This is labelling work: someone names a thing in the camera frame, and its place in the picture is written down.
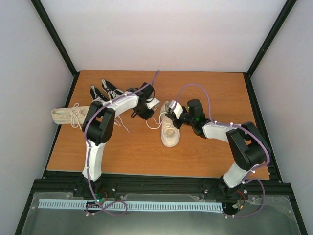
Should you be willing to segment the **beige lace platform sneaker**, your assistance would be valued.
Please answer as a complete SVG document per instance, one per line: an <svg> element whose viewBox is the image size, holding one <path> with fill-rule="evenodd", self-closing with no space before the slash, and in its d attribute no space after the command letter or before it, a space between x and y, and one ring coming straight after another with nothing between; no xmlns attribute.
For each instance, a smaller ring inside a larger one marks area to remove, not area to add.
<svg viewBox="0 0 313 235"><path fill-rule="evenodd" d="M149 126L148 122L146 121L146 125L148 128L152 130L157 130L161 128L160 131L160 136L161 136L161 141L164 146L166 147L174 147L178 144L180 140L180 131L177 128L169 128L168 123L171 121L170 118L168 118L165 114L168 111L168 104L169 101L166 101L161 109L160 109L160 115L158 121L156 121L154 118L153 121L157 125L157 127L151 127Z"/></svg>

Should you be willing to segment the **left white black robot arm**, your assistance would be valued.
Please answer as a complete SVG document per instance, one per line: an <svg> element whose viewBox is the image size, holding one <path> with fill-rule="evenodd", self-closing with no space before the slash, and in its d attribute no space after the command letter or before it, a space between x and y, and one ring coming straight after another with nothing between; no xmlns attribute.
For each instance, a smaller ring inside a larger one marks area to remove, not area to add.
<svg viewBox="0 0 313 235"><path fill-rule="evenodd" d="M102 185L96 180L102 174L103 152L112 136L115 118L127 110L133 110L133 116L148 120L154 114L153 108L160 103L154 95L153 86L143 83L141 88L129 88L112 100L95 100L91 103L82 127L87 148L83 176L89 179L84 190L89 196L96 197L102 191Z"/></svg>

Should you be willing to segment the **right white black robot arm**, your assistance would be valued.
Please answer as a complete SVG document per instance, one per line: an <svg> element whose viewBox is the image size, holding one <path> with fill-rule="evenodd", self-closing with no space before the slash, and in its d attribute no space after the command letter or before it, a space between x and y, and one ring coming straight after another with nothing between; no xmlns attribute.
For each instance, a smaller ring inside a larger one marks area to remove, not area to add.
<svg viewBox="0 0 313 235"><path fill-rule="evenodd" d="M195 135L204 139L216 139L229 144L234 163L221 177L218 184L220 196L230 198L235 189L256 169L267 166L271 151L254 123L225 124L205 117L198 99L181 106L175 100L164 105L164 115L171 120L172 127L180 129L190 126Z"/></svg>

